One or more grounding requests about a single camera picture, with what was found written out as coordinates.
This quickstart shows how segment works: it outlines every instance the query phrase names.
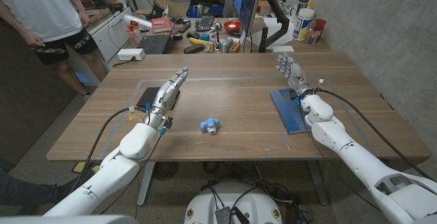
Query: robotic arm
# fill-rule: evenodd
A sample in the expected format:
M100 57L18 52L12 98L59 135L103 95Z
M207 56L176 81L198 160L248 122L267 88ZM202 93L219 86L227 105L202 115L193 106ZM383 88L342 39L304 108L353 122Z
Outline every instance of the robotic arm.
M188 76L188 66L177 71L159 89L150 116L122 139L120 145L106 156L100 170L82 186L51 208L45 216L74 216L91 214L109 195L134 180L139 171L138 162L145 160L150 151L150 142L158 130L165 132L171 118L165 117L175 102L180 86Z
M309 112L305 122L315 140L340 156L391 223L413 223L437 213L437 183L387 167L351 138L333 115L333 108L309 87L304 71L292 57L284 53L278 62L277 69L296 92L302 109Z

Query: person's hand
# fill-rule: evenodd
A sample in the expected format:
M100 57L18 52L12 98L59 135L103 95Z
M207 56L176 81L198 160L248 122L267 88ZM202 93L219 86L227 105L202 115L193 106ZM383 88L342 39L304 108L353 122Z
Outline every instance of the person's hand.
M87 12L79 12L79 18L81 19L82 26L84 27L88 27L91 23L91 19L89 19Z
M39 38L36 34L30 32L30 30L26 29L21 33L21 36L25 39L26 44L29 46L46 46L41 38Z

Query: patterned shorts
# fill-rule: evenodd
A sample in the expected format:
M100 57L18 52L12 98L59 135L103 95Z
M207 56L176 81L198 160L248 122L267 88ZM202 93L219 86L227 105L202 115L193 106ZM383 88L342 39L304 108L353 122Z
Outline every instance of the patterned shorts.
M69 57L66 44L78 54L87 54L97 49L94 39L84 28L77 34L51 42L44 42L46 46L31 46L31 49L45 65L56 64Z

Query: wall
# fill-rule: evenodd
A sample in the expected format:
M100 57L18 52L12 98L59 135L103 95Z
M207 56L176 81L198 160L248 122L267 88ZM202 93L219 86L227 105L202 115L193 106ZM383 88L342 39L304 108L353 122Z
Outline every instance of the wall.
M437 0L313 0L313 4L317 18L327 20L324 38L330 47L345 53L427 143L433 156L419 166L437 178ZM344 210L351 208L343 204Z
M5 22L0 36L0 167L8 170L76 93Z

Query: person's leg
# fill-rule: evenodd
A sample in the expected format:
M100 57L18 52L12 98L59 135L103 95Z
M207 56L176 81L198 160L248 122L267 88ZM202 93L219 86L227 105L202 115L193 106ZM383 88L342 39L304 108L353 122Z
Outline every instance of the person's leg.
M56 71L61 77L62 81L65 81L72 89L84 96L88 94L87 90L82 86L82 83L77 78L70 64L67 60L63 60L55 64Z
M18 180L0 169L0 205L39 206L49 203L57 194L55 185Z
M107 71L104 69L101 60L97 57L97 52L92 51L87 54L82 54L81 57L87 62L89 68L94 72L97 78L103 81L107 76Z
M64 39L64 42L81 55L97 78L103 81L107 71L97 56L97 44L87 30L83 29L73 36L68 36Z
M70 87L80 95L88 94L81 82L77 78L67 59L69 57L64 39L45 42L46 46L34 47L31 49L41 59L44 65L55 65L58 75Z

